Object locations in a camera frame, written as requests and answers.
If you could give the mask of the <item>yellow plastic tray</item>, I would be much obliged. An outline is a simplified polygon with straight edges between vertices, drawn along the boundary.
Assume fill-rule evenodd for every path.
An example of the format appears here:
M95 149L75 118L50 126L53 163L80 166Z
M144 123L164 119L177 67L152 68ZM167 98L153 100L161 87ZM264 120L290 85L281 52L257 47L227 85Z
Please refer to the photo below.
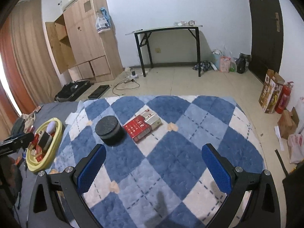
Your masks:
M58 118L43 123L34 134L26 150L26 163L31 172L47 169L53 162L63 135L63 124Z

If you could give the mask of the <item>white paper sheet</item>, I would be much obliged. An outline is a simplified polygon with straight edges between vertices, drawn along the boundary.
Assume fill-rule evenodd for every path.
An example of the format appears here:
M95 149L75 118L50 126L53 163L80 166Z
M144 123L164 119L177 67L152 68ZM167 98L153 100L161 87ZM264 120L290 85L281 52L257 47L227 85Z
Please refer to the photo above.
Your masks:
M77 106L77 110L75 112L71 112L69 116L65 120L66 125L72 125L79 115L80 111L83 109L84 104L83 101L80 101Z

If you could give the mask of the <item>black round foam container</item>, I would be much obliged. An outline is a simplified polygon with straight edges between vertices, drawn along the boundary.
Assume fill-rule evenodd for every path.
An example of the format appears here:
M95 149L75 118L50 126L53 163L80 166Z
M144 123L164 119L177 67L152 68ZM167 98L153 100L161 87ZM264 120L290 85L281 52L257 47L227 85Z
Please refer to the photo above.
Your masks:
M103 117L95 126L95 133L108 146L115 146L125 136L124 128L113 115Z

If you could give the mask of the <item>brown curtain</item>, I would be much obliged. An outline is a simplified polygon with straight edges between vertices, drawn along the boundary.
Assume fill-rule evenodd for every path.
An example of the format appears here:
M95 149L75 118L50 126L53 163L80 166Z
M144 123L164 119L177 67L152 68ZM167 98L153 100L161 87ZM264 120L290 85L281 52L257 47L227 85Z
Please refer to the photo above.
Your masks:
M1 58L21 113L53 102L61 83L52 64L42 23L41 0L18 3L1 28Z

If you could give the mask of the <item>black keyboard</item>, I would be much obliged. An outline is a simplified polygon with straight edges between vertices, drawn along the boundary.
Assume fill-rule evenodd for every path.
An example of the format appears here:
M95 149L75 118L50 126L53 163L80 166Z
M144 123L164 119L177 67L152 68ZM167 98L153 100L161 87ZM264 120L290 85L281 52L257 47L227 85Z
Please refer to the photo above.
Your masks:
M110 85L100 85L92 94L88 96L88 99L98 99L102 97L109 89Z

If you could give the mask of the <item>blue checkered rug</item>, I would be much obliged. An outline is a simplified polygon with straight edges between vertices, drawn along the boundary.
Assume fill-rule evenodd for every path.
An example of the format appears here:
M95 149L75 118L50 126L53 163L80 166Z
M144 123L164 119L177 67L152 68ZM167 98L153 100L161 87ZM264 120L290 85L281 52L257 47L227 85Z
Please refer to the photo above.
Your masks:
M210 143L234 166L260 173L259 140L231 97L126 96L86 101L67 126L51 168L63 171L86 157L101 138L97 122L126 124L145 110L161 125L139 142L129 136L107 147L105 163L83 195L103 227L205 227L226 195L215 184L201 148Z

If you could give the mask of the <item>red fire extinguisher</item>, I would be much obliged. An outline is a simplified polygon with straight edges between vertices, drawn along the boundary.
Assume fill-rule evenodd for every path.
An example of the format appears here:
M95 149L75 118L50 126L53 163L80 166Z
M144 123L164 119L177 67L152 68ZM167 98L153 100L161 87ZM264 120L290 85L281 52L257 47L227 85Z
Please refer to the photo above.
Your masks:
M293 84L294 84L294 82L290 81L282 87L278 102L277 102L276 107L275 107L275 111L278 114L282 114L283 111L286 109L287 104L288 104L288 102L290 100L290 97L291 97Z

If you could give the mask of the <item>red white cigarette packs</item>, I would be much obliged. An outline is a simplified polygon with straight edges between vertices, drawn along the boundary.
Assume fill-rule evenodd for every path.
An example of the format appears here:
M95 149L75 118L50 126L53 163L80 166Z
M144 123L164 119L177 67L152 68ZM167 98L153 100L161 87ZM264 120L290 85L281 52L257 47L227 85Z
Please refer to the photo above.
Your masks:
M160 117L154 111L146 109L127 122L124 125L124 129L133 141L137 143L146 137L146 135L153 132L153 130L156 130L160 125L162 125Z

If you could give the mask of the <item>wooden wardrobe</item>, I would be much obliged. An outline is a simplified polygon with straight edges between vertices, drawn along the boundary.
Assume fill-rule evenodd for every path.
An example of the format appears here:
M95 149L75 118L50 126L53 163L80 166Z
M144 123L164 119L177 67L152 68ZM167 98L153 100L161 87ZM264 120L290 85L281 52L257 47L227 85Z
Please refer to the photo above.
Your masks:
M73 81L110 81L123 72L114 28L95 27L107 7L107 0L77 0L55 21L45 23L58 71L69 73Z

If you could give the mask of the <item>printed cardboard box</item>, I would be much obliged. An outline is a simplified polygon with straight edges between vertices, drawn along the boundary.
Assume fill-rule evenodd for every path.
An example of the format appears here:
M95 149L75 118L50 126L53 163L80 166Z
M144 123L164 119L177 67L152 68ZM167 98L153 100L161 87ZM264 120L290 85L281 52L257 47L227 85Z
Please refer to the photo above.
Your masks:
M266 114L274 112L285 80L273 70L268 69L263 84L263 89L259 97L259 104Z

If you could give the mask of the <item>black bag on floor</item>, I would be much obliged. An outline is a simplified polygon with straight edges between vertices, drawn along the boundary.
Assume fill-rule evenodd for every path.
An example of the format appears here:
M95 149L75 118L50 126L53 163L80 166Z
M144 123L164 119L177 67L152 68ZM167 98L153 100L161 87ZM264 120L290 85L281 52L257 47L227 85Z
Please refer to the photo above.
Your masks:
M237 65L237 73L243 74L244 72L246 72L248 70L250 61L251 55L240 53L239 58L235 62Z

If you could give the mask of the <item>pink snack bag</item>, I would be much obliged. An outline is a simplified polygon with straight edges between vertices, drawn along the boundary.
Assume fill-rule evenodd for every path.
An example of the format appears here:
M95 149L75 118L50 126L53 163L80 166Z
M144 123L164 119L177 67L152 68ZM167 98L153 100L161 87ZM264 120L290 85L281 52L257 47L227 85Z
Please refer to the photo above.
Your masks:
M219 64L219 70L222 73L228 73L230 71L230 62L231 58L227 56L221 56L220 58L220 64Z

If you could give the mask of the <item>white plastic bag hanging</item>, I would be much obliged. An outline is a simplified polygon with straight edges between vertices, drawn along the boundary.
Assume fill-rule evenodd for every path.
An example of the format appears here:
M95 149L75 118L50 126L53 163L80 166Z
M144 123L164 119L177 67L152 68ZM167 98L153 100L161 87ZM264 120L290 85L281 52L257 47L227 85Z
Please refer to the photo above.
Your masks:
M105 7L101 7L101 9L97 11L95 27L98 33L111 29L110 15Z

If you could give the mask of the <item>black folding table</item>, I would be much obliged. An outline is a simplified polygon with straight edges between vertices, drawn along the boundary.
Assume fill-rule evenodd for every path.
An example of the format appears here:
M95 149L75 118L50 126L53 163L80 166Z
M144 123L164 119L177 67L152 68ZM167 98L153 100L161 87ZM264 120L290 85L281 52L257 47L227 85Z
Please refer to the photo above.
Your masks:
M134 35L142 75L157 66L200 65L201 25L182 25L140 29Z

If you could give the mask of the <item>dark brown door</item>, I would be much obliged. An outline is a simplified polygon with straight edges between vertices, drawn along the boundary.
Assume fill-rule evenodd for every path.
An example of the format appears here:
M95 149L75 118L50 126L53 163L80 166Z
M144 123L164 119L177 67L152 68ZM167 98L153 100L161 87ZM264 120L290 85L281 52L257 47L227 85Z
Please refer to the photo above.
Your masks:
M264 81L267 70L279 72L283 51L283 22L279 0L249 0L252 27L249 70Z

